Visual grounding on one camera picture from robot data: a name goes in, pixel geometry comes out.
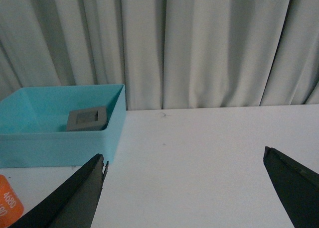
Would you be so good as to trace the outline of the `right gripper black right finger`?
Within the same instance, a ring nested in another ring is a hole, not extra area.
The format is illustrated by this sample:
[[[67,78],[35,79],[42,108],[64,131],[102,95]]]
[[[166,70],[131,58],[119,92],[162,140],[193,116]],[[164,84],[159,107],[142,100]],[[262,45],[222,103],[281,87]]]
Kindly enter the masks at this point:
[[[296,228],[319,226],[319,175],[284,153],[265,147],[263,163]]]

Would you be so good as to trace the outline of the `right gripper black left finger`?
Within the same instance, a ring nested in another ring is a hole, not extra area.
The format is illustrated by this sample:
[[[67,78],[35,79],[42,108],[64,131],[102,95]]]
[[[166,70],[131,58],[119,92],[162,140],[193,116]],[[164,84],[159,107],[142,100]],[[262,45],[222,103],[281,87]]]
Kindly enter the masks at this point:
[[[11,228],[89,228],[109,162],[96,154]]]

